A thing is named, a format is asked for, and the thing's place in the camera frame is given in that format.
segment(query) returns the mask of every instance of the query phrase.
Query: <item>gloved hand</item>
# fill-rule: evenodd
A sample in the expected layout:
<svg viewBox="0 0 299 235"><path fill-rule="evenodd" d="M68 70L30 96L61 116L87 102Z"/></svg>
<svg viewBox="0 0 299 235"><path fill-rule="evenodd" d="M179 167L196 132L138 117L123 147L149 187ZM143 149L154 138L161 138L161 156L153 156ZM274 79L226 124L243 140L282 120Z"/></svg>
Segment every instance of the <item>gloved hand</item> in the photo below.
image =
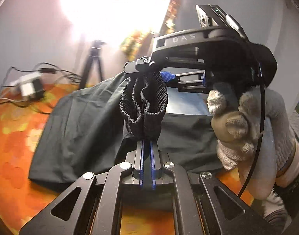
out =
<svg viewBox="0 0 299 235"><path fill-rule="evenodd" d="M299 144L290 129L282 96L270 89L265 91L266 117L270 118L276 155L275 182L278 186L286 187L299 173ZM227 102L220 92L213 90L209 93L208 108L214 116L211 125L218 138L217 154L226 170L238 165L243 168L248 166L249 170L260 137L259 87L241 96L239 111L231 111L227 108Z"/></svg>

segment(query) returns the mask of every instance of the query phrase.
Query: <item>orange carpet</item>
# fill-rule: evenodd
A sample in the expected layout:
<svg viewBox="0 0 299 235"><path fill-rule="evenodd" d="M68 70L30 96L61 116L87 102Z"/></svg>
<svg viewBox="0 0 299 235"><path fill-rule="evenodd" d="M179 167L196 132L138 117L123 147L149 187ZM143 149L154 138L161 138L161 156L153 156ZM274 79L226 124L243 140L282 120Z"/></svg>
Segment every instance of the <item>orange carpet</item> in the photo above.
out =
<svg viewBox="0 0 299 235"><path fill-rule="evenodd" d="M28 180L31 159L48 117L36 110L50 113L47 104L55 106L73 90L72 85L49 86L44 100L29 107L0 105L0 217L14 234L58 195ZM240 190L237 170L219 177L235 193ZM249 205L253 200L248 192L242 199ZM174 234L172 213L124 208L121 234L131 233Z"/></svg>

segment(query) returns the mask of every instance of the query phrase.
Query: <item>gray knit glove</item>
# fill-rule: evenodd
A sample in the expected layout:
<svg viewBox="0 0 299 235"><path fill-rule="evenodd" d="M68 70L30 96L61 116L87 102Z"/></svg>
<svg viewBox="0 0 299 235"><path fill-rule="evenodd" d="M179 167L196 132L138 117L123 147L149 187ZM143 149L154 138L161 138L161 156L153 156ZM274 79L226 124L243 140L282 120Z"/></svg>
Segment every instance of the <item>gray knit glove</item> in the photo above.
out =
<svg viewBox="0 0 299 235"><path fill-rule="evenodd" d="M253 157L260 137L260 107L258 87L241 96L239 111L229 110L227 100L220 92L213 90L209 93L208 108L214 116L211 125L218 138L217 154L226 170ZM266 117L271 121L277 170L281 171L294 157L295 137L289 126L282 96L270 89L266 89Z"/></svg>

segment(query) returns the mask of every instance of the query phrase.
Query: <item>black fabric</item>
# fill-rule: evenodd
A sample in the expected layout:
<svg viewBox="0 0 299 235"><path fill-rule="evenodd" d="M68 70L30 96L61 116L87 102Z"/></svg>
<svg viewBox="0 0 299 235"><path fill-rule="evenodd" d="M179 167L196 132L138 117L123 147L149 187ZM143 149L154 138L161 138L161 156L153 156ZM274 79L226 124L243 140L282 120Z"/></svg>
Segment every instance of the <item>black fabric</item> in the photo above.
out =
<svg viewBox="0 0 299 235"><path fill-rule="evenodd" d="M167 88L159 72L130 79L120 99L120 111L137 140L157 140L168 104Z"/></svg>
<svg viewBox="0 0 299 235"><path fill-rule="evenodd" d="M120 73L92 88L61 98L39 140L29 179L62 191L85 172L103 173L124 161L137 143L131 133L133 123L125 122L119 108L122 92L131 91L127 87L129 82L135 86L135 82ZM165 100L149 103L165 103ZM137 116L136 113L130 117L137 121ZM210 120L208 116L165 114L158 139L159 150L169 153L171 161L189 171L221 168Z"/></svg>
<svg viewBox="0 0 299 235"><path fill-rule="evenodd" d="M165 114L158 148L171 162L185 170L200 173L222 168L217 157L217 138L205 115Z"/></svg>
<svg viewBox="0 0 299 235"><path fill-rule="evenodd" d="M272 225L278 234L281 234L285 227L287 216L288 214L285 209L278 209L266 216L264 219Z"/></svg>

